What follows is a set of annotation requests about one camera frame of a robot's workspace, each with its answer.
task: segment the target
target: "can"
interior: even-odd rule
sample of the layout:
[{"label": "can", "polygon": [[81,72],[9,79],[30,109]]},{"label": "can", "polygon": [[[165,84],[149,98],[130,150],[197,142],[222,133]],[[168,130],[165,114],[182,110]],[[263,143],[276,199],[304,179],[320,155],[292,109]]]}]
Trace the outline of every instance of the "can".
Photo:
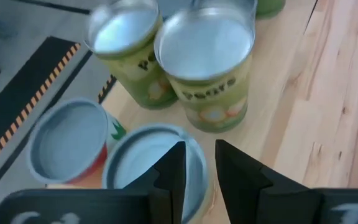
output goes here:
[{"label": "can", "polygon": [[200,213],[210,206],[213,178],[200,145],[178,126],[150,124],[133,130],[122,138],[104,166],[103,188],[123,189],[144,174],[178,141],[186,143],[186,188],[182,223],[197,223],[202,217]]},{"label": "can", "polygon": [[100,187],[101,172],[111,149],[126,130],[99,104],[84,98],[64,101],[48,110],[27,143],[27,165],[45,184]]},{"label": "can", "polygon": [[258,0],[256,17],[258,19],[276,16],[285,6],[285,0]]},{"label": "can", "polygon": [[97,7],[85,44],[143,108],[166,108],[177,100],[155,59],[153,41],[162,24],[154,0],[118,0]]},{"label": "can", "polygon": [[219,133],[247,111],[254,21],[233,7],[175,14],[159,30],[157,61],[198,129]]}]

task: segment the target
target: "wooden table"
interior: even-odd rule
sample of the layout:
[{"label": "wooden table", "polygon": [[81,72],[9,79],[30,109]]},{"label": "wooden table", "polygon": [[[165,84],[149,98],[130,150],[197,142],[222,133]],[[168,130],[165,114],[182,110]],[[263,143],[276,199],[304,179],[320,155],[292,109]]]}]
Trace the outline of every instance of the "wooden table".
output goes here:
[{"label": "wooden table", "polygon": [[[215,178],[214,141],[225,139],[309,187],[358,187],[358,0],[315,3],[287,0],[280,15],[257,22],[249,110],[231,131],[195,129],[179,103],[142,109],[119,83],[103,107],[130,129],[183,126]],[[219,189],[203,223],[229,223]]]}]

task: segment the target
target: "can lid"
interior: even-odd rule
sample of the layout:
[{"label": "can lid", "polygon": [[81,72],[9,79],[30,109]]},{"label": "can lid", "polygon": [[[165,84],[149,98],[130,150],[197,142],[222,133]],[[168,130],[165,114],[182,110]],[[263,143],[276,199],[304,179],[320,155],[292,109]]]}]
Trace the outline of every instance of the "can lid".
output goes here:
[{"label": "can lid", "polygon": [[34,126],[27,147],[31,173],[46,184],[69,182],[100,155],[108,134],[103,108],[75,98],[48,110]]},{"label": "can lid", "polygon": [[97,54],[114,54],[146,38],[159,17],[154,0],[118,0],[92,11],[85,44]]},{"label": "can lid", "polygon": [[171,124],[143,126],[114,147],[103,172],[103,187],[123,189],[152,167],[178,141],[186,142],[186,189],[182,222],[200,208],[208,188],[208,168],[200,145],[182,128]]},{"label": "can lid", "polygon": [[165,71],[182,80],[219,77],[249,55],[255,39],[252,23],[231,7],[178,12],[156,36],[156,58]]}]

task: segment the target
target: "can label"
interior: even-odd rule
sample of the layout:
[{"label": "can label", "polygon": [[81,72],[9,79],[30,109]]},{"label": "can label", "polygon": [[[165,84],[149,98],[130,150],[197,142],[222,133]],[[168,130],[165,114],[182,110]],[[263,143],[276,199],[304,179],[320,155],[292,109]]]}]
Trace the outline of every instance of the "can label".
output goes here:
[{"label": "can label", "polygon": [[106,112],[106,114],[109,122],[109,133],[106,140],[106,147],[109,154],[117,142],[127,134],[127,130],[125,130],[116,118],[113,118],[113,116],[111,116],[108,112]]},{"label": "can label", "polygon": [[233,71],[207,85],[170,78],[191,123],[205,131],[219,131],[239,123],[247,111],[249,55]]},{"label": "can label", "polygon": [[259,0],[257,17],[271,17],[279,13],[285,5],[285,0]]},{"label": "can label", "polygon": [[103,61],[141,106],[162,108],[176,101],[177,96],[156,61],[152,41],[132,55]]}]

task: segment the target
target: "black and orange hazard tape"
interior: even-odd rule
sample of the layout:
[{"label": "black and orange hazard tape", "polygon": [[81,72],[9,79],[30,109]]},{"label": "black and orange hazard tape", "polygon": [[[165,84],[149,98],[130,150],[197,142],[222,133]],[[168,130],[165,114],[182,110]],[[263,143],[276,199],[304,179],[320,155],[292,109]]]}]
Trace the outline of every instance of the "black and orange hazard tape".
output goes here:
[{"label": "black and orange hazard tape", "polygon": [[42,96],[47,92],[50,85],[55,81],[55,79],[59,76],[60,72],[64,69],[64,67],[69,63],[70,59],[74,56],[74,54],[80,49],[80,44],[74,44],[70,47],[69,51],[63,56],[61,61],[56,65],[53,71],[50,73],[49,77],[45,80],[43,84],[41,84],[40,88],[34,93],[34,96],[30,99],[30,101],[26,104],[23,110],[17,115],[16,120],[13,121],[11,126],[6,130],[3,136],[0,138],[0,153],[4,149],[5,145],[11,140],[13,135],[17,132],[17,130],[22,126],[24,121],[27,119],[28,115],[30,115],[33,108],[36,106],[37,102],[39,102]]},{"label": "black and orange hazard tape", "polygon": [[105,97],[107,96],[107,94],[110,92],[111,88],[114,86],[114,84],[116,83],[116,77],[114,77],[113,75],[110,75],[109,79],[107,80],[107,82],[104,84],[102,90],[100,90],[99,95],[98,95],[98,103],[102,103],[103,100],[105,99]]}]

